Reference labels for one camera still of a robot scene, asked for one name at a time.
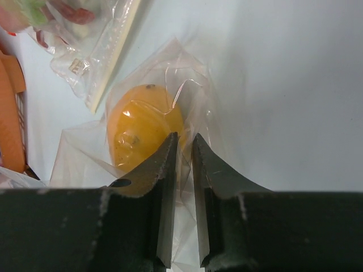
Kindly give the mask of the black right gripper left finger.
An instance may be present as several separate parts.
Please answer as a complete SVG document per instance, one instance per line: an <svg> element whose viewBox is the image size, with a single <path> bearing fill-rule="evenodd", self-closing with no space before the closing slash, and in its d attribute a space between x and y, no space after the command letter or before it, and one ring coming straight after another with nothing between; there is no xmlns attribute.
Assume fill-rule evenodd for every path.
<svg viewBox="0 0 363 272"><path fill-rule="evenodd" d="M140 165L110 184L110 188L126 197L139 198L150 192L156 184L175 173L178 133L170 133L155 153Z"/></svg>

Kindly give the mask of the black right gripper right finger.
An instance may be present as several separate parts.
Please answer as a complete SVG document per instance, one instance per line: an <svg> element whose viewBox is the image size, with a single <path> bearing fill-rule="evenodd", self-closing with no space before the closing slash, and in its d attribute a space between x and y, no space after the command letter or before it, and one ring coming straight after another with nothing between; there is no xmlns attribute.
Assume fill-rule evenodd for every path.
<svg viewBox="0 0 363 272"><path fill-rule="evenodd" d="M194 180L203 189L210 188L219 198L229 199L240 193L265 193L270 190L246 178L219 157L201 134L192 147Z"/></svg>

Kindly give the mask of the orange round fake fruit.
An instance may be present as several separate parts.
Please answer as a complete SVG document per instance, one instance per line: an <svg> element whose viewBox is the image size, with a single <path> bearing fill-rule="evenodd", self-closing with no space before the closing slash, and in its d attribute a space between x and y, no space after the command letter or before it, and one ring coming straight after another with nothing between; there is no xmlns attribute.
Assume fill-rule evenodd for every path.
<svg viewBox="0 0 363 272"><path fill-rule="evenodd" d="M185 143L180 107L160 85L135 86L111 110L107 138L113 165L130 172L177 132Z"/></svg>

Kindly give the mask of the zip bag with yellow fruit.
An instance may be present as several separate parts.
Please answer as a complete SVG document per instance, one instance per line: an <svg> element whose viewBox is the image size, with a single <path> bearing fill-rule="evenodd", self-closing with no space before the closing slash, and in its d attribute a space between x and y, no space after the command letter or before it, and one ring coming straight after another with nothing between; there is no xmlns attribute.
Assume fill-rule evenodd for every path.
<svg viewBox="0 0 363 272"><path fill-rule="evenodd" d="M64 129L49 185L95 188L141 164L176 132L176 206L171 270L200 271L192 142L221 148L220 109L208 68L170 40L110 90L103 117Z"/></svg>

